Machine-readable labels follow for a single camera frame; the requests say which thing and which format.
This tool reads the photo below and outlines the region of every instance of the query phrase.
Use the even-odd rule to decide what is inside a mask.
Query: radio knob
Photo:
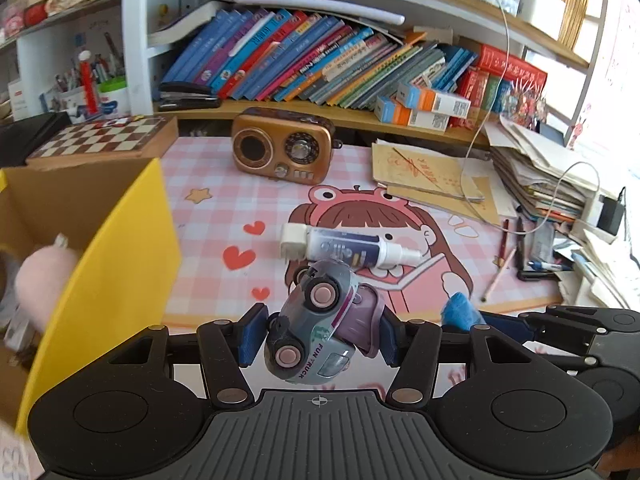
[[[294,160],[303,160],[308,157],[309,153],[311,153],[311,146],[306,140],[297,140],[291,147],[291,158]]]
[[[277,164],[273,173],[275,173],[278,178],[285,178],[287,173],[289,173],[289,167],[286,164]]]

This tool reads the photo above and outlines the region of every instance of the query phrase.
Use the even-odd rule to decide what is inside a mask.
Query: green lid
[[[122,90],[123,88],[127,87],[127,80],[123,75],[119,75],[117,77],[114,77],[113,79],[109,79],[108,81],[105,81],[104,83],[100,83],[98,85],[98,90],[101,93],[106,93],[106,92],[115,92],[116,90]]]

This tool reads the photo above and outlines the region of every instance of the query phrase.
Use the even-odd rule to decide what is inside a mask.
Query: white cable
[[[504,20],[504,30],[506,32],[506,36],[507,36],[507,58],[506,58],[506,63],[504,64],[504,70],[502,71],[502,75],[500,76],[500,80],[498,81],[498,88],[500,87],[500,84],[502,83],[502,81],[504,80],[504,76],[507,73],[507,67],[509,65],[509,54],[510,54],[510,49],[511,49],[511,38],[509,37],[509,23],[507,22],[507,15],[504,12],[504,9],[502,8],[502,3],[500,2],[500,0],[495,0],[495,2],[498,4],[498,7],[500,7],[500,12],[502,13],[502,19]],[[463,159],[462,162],[462,170],[460,171],[460,190],[462,191],[462,196],[465,198],[466,203],[469,204],[469,207],[473,210],[473,212],[476,214],[476,216],[481,219],[485,224],[489,224],[492,227],[495,227],[496,229],[504,232],[504,233],[508,233],[508,234],[514,234],[517,236],[524,236],[524,235],[528,235],[531,233],[535,233],[538,229],[542,228],[544,226],[544,224],[546,223],[547,220],[549,220],[549,217],[551,216],[551,209],[554,206],[554,204],[556,203],[556,198],[558,197],[558,190],[560,188],[560,184],[562,183],[562,181],[564,180],[565,176],[567,175],[567,173],[569,173],[573,168],[575,168],[576,166],[578,166],[579,164],[586,164],[587,166],[589,166],[593,171],[595,171],[596,173],[596,178],[598,180],[598,188],[596,189],[596,193],[595,193],[595,199],[598,199],[598,195],[600,194],[600,173],[598,172],[598,170],[596,169],[596,167],[584,160],[580,160],[578,162],[576,162],[575,164],[572,164],[571,166],[569,166],[567,168],[567,170],[560,176],[560,179],[558,180],[558,183],[556,184],[556,188],[554,189],[554,195],[551,199],[551,203],[549,204],[548,209],[546,210],[546,215],[543,219],[543,222],[540,223],[540,225],[534,227],[531,231],[510,231],[508,229],[505,229],[502,226],[497,226],[495,224],[492,224],[491,222],[489,222],[485,217],[483,217],[478,210],[474,207],[473,203],[471,202],[471,200],[469,200],[469,198],[467,197],[466,193],[465,193],[465,189],[463,187],[462,184],[462,179],[463,179],[463,175],[465,174],[465,168],[466,168],[466,162],[469,159],[469,155],[471,153],[471,149],[474,146],[474,143],[476,142],[476,139],[478,138],[478,135],[480,135],[480,132],[482,131],[482,128],[484,127],[484,124],[486,123],[486,120],[489,118],[489,114],[491,113],[491,110],[494,108],[495,105],[495,101],[498,98],[498,92],[495,93],[494,96],[494,100],[491,103],[491,106],[489,107],[489,109],[487,110],[487,113],[484,116],[484,119],[482,120],[482,122],[480,123],[480,125],[478,126],[478,129],[476,130],[476,134],[473,136],[473,138],[471,139],[471,143],[469,144],[468,150],[466,150],[466,155],[465,158]]]

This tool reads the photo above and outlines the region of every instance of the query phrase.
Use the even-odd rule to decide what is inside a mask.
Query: cartoon girl illustration
[[[417,267],[361,269],[360,279],[383,291],[386,305],[397,314],[438,311],[456,292],[470,297],[473,282],[469,273],[453,255],[435,220],[420,207],[389,195],[385,189],[337,189],[321,184],[309,190],[311,203],[293,210],[289,222],[316,227],[343,229],[419,250],[422,261]],[[306,260],[292,261],[287,267],[285,284],[289,290]]]

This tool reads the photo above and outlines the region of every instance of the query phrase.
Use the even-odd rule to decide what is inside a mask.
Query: white bottle cap
[[[402,245],[392,242],[386,242],[386,257],[385,261],[380,263],[380,267],[390,269],[396,265],[406,265],[409,267],[417,267],[422,261],[422,254],[420,251],[414,249],[407,249]]]
[[[280,257],[286,260],[304,260],[306,254],[306,224],[287,223],[282,226]]]

